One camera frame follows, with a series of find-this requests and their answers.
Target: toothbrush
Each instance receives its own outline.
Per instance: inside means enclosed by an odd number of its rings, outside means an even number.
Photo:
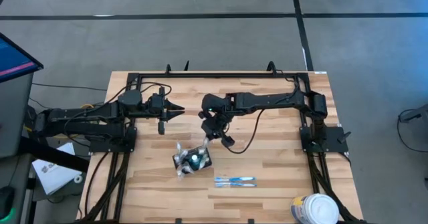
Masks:
[[[215,182],[221,182],[221,181],[254,181],[255,177],[232,177],[232,178],[221,178],[221,177],[215,177]]]
[[[256,187],[253,183],[215,183],[215,187]]]

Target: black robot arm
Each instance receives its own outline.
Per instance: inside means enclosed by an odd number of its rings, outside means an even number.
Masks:
[[[199,117],[204,119],[201,128],[209,140],[221,138],[221,143],[229,148],[234,145],[235,141],[226,135],[225,129],[234,116],[276,108],[298,109],[305,116],[313,119],[314,138],[325,137],[323,132],[324,119],[327,117],[326,97],[316,92],[303,93],[297,88],[292,93],[261,96],[248,92],[229,93],[224,98],[207,94],[202,100],[203,111],[199,113]]]
[[[164,122],[184,113],[183,110],[165,98],[163,87],[146,102],[139,90],[128,90],[117,101],[94,108],[44,110],[37,115],[33,132],[38,136],[83,134],[91,141],[91,152],[128,152],[133,149],[136,128],[129,128],[126,119],[158,118],[158,133],[164,134]]]

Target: concrete floor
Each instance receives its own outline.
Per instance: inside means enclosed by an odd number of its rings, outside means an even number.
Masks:
[[[428,0],[300,0],[303,13],[428,12]],[[0,15],[294,12],[292,0],[4,0]],[[345,130],[364,218],[426,223],[427,154],[407,150],[397,114],[428,103],[428,19],[304,19],[316,71],[327,71]],[[34,82],[105,88],[114,70],[305,70],[296,19],[0,21],[45,65]],[[34,86],[46,106],[73,108],[103,92]],[[419,121],[404,139],[428,150]],[[74,220],[79,197],[40,202],[35,223]]]

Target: wooden table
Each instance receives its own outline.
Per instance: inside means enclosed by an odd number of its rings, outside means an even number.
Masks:
[[[107,100],[126,85],[127,75],[128,72],[112,72]],[[327,74],[309,72],[309,77],[311,89],[327,98],[325,122],[338,124]],[[173,223],[176,218],[182,218],[183,223],[246,223],[248,219],[255,219],[256,223],[294,223],[290,200],[312,194],[308,161],[298,133],[301,123],[297,110],[266,110],[261,115],[253,143],[243,154],[232,154],[220,140],[214,140],[209,147],[213,166],[187,175],[181,181],[177,180],[171,158],[177,151],[177,141],[183,148],[202,145],[205,134],[197,113],[205,94],[277,94],[292,92],[293,83],[282,78],[151,78],[144,81],[171,85],[173,91],[168,99],[185,107],[186,112],[165,124],[163,136],[158,135],[155,119],[136,121],[138,137],[135,151],[130,155],[121,223]],[[145,92],[143,100],[157,89]],[[236,141],[234,150],[241,150],[247,144],[257,113],[233,119],[228,133]],[[91,157],[88,177],[92,176],[102,155]],[[96,173],[89,207],[106,188],[111,156],[104,159]],[[349,163],[335,153],[328,153],[326,158],[333,190],[354,216],[362,218]],[[214,177],[256,177],[257,187],[216,188]],[[81,210],[89,180],[86,179]],[[109,218],[114,212],[115,196],[113,193]]]

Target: monitor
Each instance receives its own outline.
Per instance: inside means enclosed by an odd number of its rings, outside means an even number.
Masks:
[[[43,65],[0,33],[0,83],[43,69]]]

